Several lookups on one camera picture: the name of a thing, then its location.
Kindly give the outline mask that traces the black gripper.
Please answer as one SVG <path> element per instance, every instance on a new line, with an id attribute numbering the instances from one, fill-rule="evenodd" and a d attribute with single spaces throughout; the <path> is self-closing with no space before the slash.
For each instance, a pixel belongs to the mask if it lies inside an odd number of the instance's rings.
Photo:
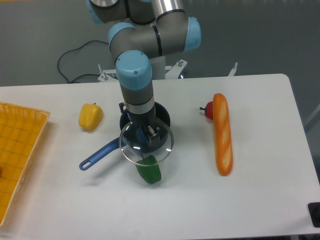
<path id="1" fill-rule="evenodd" d="M 128 111 L 128 109 L 125 108 L 125 104 L 123 102 L 119 103 L 119 108 L 121 112 L 121 116 L 119 119 L 119 126 L 121 130 L 125 127 L 126 124 L 132 122 L 134 125 L 140 126 L 138 129 L 138 139 L 143 144 L 148 144 L 149 146 L 157 146 L 160 143 L 160 133 L 154 130 L 151 126 L 151 122 L 156 116 L 155 104 L 149 111 L 143 114 L 135 114 Z"/>

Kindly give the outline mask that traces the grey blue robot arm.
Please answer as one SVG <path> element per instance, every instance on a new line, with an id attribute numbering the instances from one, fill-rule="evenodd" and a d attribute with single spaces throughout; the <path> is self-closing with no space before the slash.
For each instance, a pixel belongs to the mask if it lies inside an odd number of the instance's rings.
<path id="1" fill-rule="evenodd" d="M 160 141 L 155 126 L 151 59 L 198 48 L 201 27 L 188 17 L 180 0 L 88 0 L 96 23 L 116 22 L 108 32 L 112 55 L 129 119 L 143 139 Z"/>

